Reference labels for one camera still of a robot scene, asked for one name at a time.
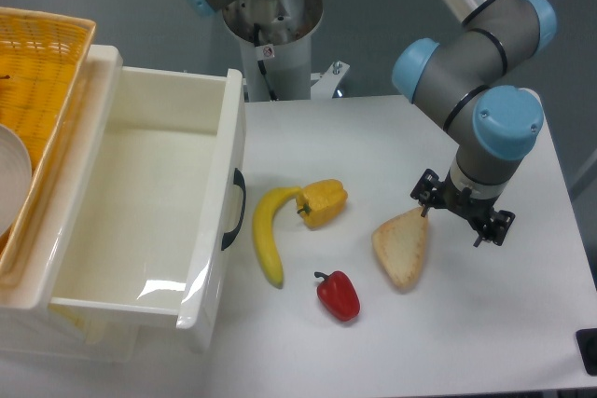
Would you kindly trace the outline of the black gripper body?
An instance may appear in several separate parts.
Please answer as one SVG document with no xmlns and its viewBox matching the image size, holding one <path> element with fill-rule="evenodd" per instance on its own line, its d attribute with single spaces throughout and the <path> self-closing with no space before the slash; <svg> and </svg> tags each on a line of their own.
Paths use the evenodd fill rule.
<svg viewBox="0 0 597 398">
<path fill-rule="evenodd" d="M 410 197 L 430 209 L 447 210 L 465 221 L 477 233 L 485 232 L 485 241 L 501 246 L 513 224 L 516 214 L 496 210 L 494 204 L 501 193 L 487 185 L 472 182 L 461 172 L 450 171 L 444 180 L 431 169 L 426 169 L 415 184 Z"/>
</svg>

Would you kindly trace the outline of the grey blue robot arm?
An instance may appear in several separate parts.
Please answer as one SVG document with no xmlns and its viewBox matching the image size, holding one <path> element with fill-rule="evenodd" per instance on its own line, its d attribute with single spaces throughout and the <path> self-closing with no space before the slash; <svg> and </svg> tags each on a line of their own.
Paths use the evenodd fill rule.
<svg viewBox="0 0 597 398">
<path fill-rule="evenodd" d="M 541 51 L 557 33 L 547 0 L 443 0 L 463 34 L 442 46 L 417 40 L 397 58 L 392 81 L 458 145 L 445 178 L 423 173 L 412 197 L 425 210 L 465 219 L 479 241 L 502 244 L 514 214 L 494 205 L 533 149 L 544 113 L 529 90 L 500 79 Z M 220 13 L 243 55 L 252 101 L 305 100 L 311 37 L 322 0 L 187 0 L 203 17 Z"/>
</svg>

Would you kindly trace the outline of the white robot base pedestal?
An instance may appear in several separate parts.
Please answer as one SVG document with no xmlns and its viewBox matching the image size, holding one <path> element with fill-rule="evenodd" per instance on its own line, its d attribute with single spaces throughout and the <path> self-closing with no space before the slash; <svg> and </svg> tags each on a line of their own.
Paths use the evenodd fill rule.
<svg viewBox="0 0 597 398">
<path fill-rule="evenodd" d="M 323 13 L 323 0 L 238 0 L 224 9 L 239 44 L 247 101 L 328 100 L 340 92 L 349 64 L 312 71 L 312 36 Z"/>
</svg>

